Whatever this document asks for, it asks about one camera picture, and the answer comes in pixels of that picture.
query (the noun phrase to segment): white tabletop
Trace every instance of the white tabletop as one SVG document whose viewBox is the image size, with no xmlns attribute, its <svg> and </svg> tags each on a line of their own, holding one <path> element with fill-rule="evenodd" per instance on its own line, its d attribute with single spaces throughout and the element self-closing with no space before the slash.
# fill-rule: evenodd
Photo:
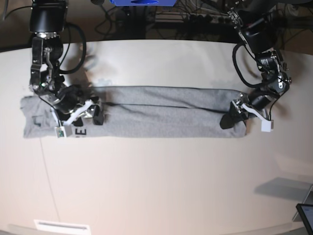
<svg viewBox="0 0 313 235">
<path fill-rule="evenodd" d="M 93 42 L 96 63 L 67 80 L 247 91 L 233 47 Z M 75 65 L 78 49 L 71 45 L 65 66 Z M 286 59 L 293 84 L 273 110 L 270 134 L 254 120 L 242 139 L 25 140 L 19 102 L 31 94 L 31 51 L 1 53 L 0 229 L 34 227 L 33 219 L 88 224 L 93 235 L 273 235 L 301 226 L 291 219 L 313 183 L 313 57 Z M 252 59 L 240 51 L 238 60 L 247 80 L 259 82 Z"/>
</svg>

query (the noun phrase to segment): gray fabric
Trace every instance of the gray fabric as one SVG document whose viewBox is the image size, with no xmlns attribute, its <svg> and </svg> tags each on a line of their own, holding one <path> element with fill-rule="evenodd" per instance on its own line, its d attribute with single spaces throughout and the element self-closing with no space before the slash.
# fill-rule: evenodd
<svg viewBox="0 0 313 235">
<path fill-rule="evenodd" d="M 238 91 L 172 87 L 102 87 L 92 91 L 102 98 L 105 123 L 95 126 L 91 119 L 84 119 L 83 127 L 72 127 L 73 137 L 239 138 L 246 134 L 243 122 L 222 130 L 223 114 L 207 110 L 227 111 Z M 23 98 L 21 110 L 26 117 L 25 138 L 55 135 L 50 107 L 38 97 Z"/>
</svg>

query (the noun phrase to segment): white vent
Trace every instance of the white vent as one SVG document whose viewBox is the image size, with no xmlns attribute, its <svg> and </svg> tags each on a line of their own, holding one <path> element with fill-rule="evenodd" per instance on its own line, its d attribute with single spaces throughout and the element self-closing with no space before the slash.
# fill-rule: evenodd
<svg viewBox="0 0 313 235">
<path fill-rule="evenodd" d="M 72 235 L 91 235 L 89 225 L 68 224 L 34 219 L 37 230 Z"/>
</svg>

